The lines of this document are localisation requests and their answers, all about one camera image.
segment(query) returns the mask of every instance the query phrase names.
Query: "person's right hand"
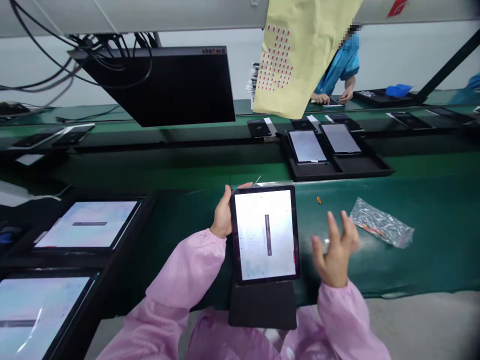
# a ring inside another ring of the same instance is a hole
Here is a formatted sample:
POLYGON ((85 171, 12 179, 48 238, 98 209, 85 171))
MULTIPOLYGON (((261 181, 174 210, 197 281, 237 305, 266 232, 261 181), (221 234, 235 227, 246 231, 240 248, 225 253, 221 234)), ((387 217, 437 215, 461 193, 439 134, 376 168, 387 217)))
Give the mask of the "person's right hand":
POLYGON ((327 94, 313 93, 311 95, 311 99, 315 101, 317 104, 330 105, 330 96, 328 96, 327 94))
POLYGON ((340 236, 334 215, 327 213, 330 246, 324 255, 322 242, 318 236, 312 236, 313 263, 321 281, 332 288, 344 288, 349 282, 348 269, 350 254, 359 247, 360 236, 352 219, 345 211, 341 212, 343 234, 340 236))

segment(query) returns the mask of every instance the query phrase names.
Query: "tablet stand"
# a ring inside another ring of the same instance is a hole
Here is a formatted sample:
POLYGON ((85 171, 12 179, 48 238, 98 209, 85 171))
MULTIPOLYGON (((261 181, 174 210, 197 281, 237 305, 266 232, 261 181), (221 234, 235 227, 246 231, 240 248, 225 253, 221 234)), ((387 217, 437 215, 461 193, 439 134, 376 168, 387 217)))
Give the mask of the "tablet stand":
POLYGON ((291 281, 238 285, 233 274, 228 324, 244 328, 294 330, 297 307, 291 281))

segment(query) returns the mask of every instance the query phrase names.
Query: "yellow paper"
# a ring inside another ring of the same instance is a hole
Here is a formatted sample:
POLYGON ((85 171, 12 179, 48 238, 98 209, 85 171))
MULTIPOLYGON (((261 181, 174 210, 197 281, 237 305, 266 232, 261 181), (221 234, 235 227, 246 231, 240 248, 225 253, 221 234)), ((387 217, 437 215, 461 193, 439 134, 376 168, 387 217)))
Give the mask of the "yellow paper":
POLYGON ((363 0, 270 0, 253 111, 301 119, 363 0))

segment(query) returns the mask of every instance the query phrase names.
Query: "person's left hand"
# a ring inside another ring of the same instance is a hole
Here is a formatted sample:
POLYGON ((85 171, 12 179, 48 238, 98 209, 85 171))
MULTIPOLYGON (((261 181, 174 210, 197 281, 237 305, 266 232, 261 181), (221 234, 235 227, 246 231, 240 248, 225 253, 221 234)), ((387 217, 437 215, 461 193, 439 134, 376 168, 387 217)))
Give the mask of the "person's left hand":
POLYGON ((345 89, 345 91, 343 92, 343 94, 342 94, 340 100, 338 100, 338 102, 340 104, 346 104, 353 97, 354 97, 354 91, 352 89, 345 89))
MULTIPOLYGON (((237 187, 237 189, 251 188, 253 182, 247 182, 237 187)), ((220 239, 225 239, 232 233, 232 213, 230 212, 230 197, 232 189, 229 185, 225 185, 225 193, 215 209, 215 218, 210 227, 210 232, 220 239)))

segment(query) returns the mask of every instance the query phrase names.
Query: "blue uniform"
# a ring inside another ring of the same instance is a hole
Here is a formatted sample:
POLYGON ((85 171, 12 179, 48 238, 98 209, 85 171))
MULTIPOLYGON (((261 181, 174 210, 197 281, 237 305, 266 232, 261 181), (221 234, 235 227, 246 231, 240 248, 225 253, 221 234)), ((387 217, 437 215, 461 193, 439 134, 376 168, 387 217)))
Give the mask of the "blue uniform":
POLYGON ((330 96, 339 79, 345 81, 359 72, 359 44, 359 36, 354 33, 348 41, 338 49, 331 63, 330 71, 326 75, 326 79, 325 74, 323 74, 315 89, 315 94, 327 94, 330 96))

